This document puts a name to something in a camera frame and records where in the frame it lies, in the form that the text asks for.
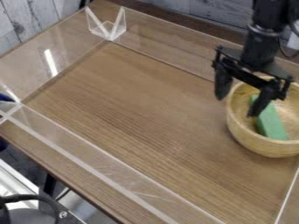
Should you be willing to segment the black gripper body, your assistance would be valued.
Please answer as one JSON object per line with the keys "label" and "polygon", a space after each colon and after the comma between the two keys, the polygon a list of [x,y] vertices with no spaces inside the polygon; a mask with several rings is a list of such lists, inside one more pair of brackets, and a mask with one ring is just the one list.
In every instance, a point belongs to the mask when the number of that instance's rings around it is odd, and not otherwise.
{"label": "black gripper body", "polygon": [[279,83],[275,100],[283,100],[286,98],[289,88],[294,82],[294,76],[274,61],[262,68],[254,69],[241,61],[241,50],[218,45],[215,52],[215,59],[211,63],[214,71],[217,65],[222,63],[233,79],[245,82],[258,90],[262,90],[270,84],[269,81],[262,80],[258,76],[258,74],[265,74],[270,80],[275,80]]}

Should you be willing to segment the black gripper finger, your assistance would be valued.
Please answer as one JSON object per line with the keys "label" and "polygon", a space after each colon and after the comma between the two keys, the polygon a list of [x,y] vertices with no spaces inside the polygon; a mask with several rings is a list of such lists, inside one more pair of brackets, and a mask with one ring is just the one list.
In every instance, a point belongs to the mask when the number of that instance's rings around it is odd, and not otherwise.
{"label": "black gripper finger", "polygon": [[215,96],[223,100],[230,93],[233,86],[233,77],[230,76],[227,68],[219,63],[215,67]]}
{"label": "black gripper finger", "polygon": [[261,90],[261,93],[250,106],[247,116],[249,117],[259,116],[263,110],[267,108],[267,105],[275,98],[277,98],[277,88],[274,86],[267,85]]}

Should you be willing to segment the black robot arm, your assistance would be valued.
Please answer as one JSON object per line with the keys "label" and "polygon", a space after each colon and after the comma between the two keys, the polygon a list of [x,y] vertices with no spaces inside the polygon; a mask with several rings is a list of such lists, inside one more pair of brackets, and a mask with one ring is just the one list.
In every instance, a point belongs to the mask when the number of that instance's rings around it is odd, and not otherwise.
{"label": "black robot arm", "polygon": [[281,37],[289,26],[299,36],[299,0],[254,0],[253,18],[247,26],[247,39],[242,50],[217,48],[213,61],[215,70],[215,96],[222,100],[230,93],[235,79],[261,91],[247,115],[259,116],[271,101],[285,100],[294,76],[275,62],[283,51]]}

